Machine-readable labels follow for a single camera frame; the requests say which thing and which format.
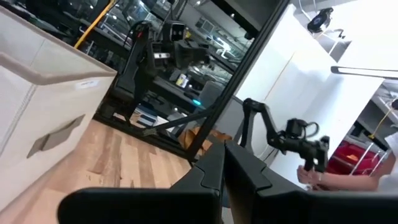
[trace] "sticker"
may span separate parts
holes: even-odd
[[[91,88],[91,87],[97,86],[99,82],[100,81],[98,81],[98,80],[84,81],[84,82],[81,82],[81,83],[77,83],[75,85],[75,87],[78,90],[81,90],[81,89],[84,89],[84,88]]]

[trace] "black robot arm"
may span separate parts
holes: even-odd
[[[250,98],[243,102],[244,122],[240,146],[246,147],[251,142],[252,125],[254,116],[261,113],[267,129],[267,143],[283,154],[287,151],[296,152],[305,159],[305,170],[313,167],[317,172],[324,172],[328,161],[329,137],[323,136],[319,141],[306,139],[306,127],[309,124],[300,119],[290,119],[285,131],[276,131],[269,108],[264,103],[259,103]]]

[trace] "yellow pole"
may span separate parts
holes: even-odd
[[[113,6],[115,0],[111,0],[109,4],[105,7],[105,9],[99,14],[99,16],[95,19],[95,21],[87,28],[86,32],[80,37],[80,39],[75,44],[74,48],[78,48],[80,44],[86,39],[87,35],[91,32],[91,30],[97,25],[97,23],[101,20],[101,18],[106,14],[106,12]]]

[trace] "person's arm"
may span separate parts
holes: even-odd
[[[385,174],[390,174],[396,161],[393,153],[389,155],[386,161],[375,171],[374,175],[338,175],[324,173],[320,178],[313,179],[311,184],[320,184],[325,187],[337,188],[340,190],[377,190],[379,179]]]

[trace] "floor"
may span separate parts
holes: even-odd
[[[0,223],[56,224],[64,196],[85,187],[169,188],[188,162],[92,121],[76,149],[0,213]]]

